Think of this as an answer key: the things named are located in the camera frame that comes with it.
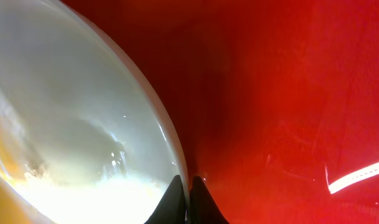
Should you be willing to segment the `cream white plate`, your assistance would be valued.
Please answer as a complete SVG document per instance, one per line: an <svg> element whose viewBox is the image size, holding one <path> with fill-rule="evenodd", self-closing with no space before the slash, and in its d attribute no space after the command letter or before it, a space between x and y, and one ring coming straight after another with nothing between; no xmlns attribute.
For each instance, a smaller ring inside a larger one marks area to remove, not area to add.
<svg viewBox="0 0 379 224"><path fill-rule="evenodd" d="M30 223L145 223L187 200L174 125L128 55L61 1L0 0L0 190Z"/></svg>

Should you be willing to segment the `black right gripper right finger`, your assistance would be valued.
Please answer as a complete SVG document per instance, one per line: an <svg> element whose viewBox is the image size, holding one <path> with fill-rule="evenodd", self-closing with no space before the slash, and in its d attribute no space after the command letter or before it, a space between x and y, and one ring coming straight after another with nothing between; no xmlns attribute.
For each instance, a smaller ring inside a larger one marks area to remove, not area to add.
<svg viewBox="0 0 379 224"><path fill-rule="evenodd" d="M192 179L190 190L190 220L193 224L228 224L198 175Z"/></svg>

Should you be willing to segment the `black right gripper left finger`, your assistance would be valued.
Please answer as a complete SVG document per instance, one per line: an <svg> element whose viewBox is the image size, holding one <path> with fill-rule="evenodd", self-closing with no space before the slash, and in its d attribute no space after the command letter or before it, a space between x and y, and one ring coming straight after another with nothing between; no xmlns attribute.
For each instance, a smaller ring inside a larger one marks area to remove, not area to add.
<svg viewBox="0 0 379 224"><path fill-rule="evenodd" d="M184 188L176 175L145 224L185 224L186 210Z"/></svg>

